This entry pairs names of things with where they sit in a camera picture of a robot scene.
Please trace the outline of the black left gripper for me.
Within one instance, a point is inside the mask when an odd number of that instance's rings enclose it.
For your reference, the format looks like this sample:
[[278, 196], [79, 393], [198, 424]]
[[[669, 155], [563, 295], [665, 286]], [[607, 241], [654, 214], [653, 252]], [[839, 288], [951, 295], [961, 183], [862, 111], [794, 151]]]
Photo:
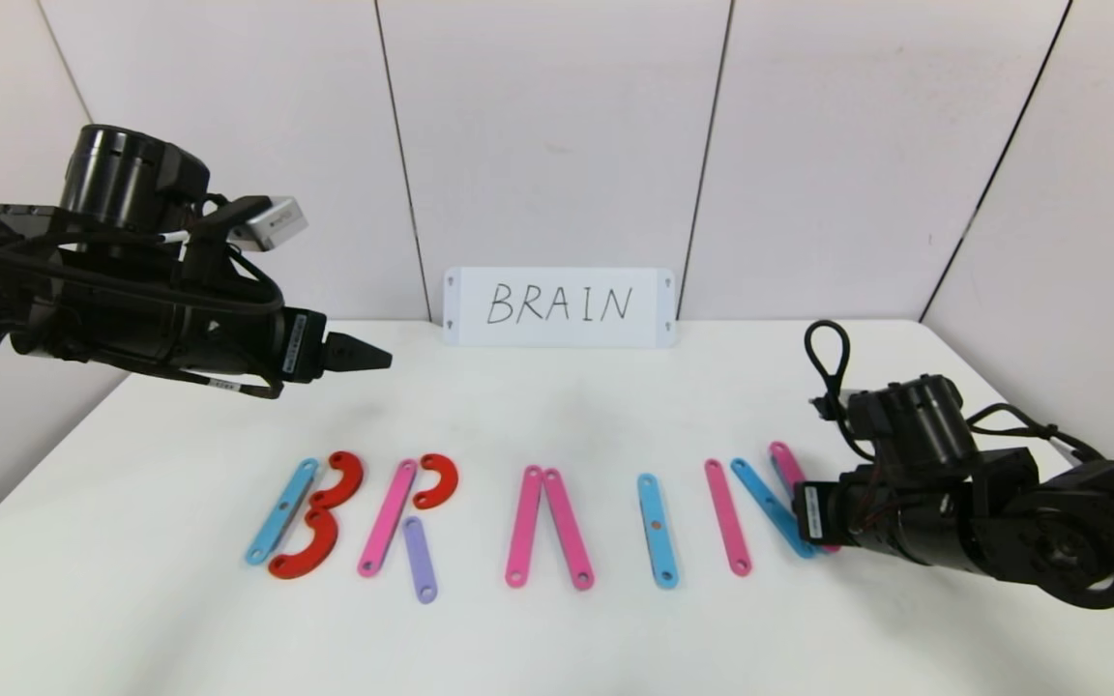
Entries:
[[358, 373], [393, 364], [384, 349], [344, 333], [324, 339], [324, 330], [322, 313], [289, 305], [266, 314], [198, 314], [190, 323], [190, 369], [307, 383], [323, 370]]

